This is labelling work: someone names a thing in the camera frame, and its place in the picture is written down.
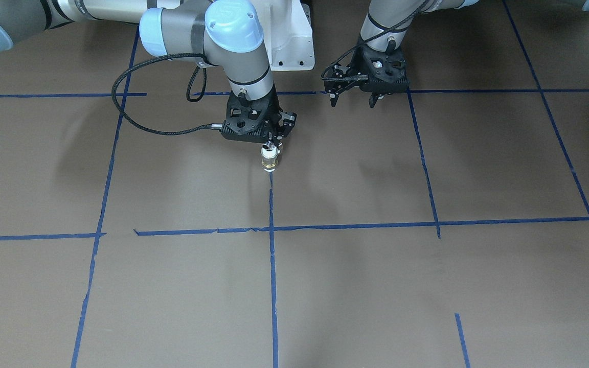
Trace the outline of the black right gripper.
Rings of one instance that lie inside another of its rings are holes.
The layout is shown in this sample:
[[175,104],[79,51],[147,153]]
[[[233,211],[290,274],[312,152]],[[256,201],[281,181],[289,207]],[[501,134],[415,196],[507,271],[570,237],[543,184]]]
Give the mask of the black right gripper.
[[230,93],[220,133],[227,140],[265,144],[290,135],[296,120],[296,113],[281,111],[276,91],[257,100]]

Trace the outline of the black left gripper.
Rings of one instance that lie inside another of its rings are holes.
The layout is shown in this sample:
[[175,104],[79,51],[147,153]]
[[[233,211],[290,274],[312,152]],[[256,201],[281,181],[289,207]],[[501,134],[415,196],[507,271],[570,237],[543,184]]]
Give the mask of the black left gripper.
[[[409,86],[406,61],[401,48],[388,54],[369,47],[360,47],[354,52],[349,68],[368,77],[367,81],[358,84],[358,88],[371,93],[368,100],[370,108],[375,107],[384,97],[383,94],[404,93]],[[329,82],[330,105],[336,107],[339,96],[355,85],[356,82]]]

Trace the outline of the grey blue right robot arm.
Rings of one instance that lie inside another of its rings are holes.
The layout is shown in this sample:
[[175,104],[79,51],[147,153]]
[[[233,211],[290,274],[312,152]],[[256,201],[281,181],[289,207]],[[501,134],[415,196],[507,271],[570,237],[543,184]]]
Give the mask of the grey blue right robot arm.
[[0,73],[27,86],[3,90],[103,91],[122,51],[139,33],[151,58],[113,84],[157,61],[219,66],[231,86],[224,121],[211,124],[229,140],[276,144],[296,114],[280,107],[259,7],[252,1],[0,1]]

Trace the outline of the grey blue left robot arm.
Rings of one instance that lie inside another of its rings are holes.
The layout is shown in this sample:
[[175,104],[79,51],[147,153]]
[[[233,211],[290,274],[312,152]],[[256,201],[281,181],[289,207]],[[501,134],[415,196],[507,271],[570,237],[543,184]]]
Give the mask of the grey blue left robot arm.
[[475,1],[371,1],[356,45],[321,73],[324,89],[335,107],[339,96],[353,88],[369,93],[372,108],[379,99],[406,93],[409,78],[401,48],[419,14],[461,9]]

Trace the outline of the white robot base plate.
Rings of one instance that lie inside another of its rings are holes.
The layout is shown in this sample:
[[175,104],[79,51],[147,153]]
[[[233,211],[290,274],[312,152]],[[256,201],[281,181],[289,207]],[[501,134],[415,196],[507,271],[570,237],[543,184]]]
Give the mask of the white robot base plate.
[[264,31],[273,71],[310,71],[315,66],[308,1],[252,1]]

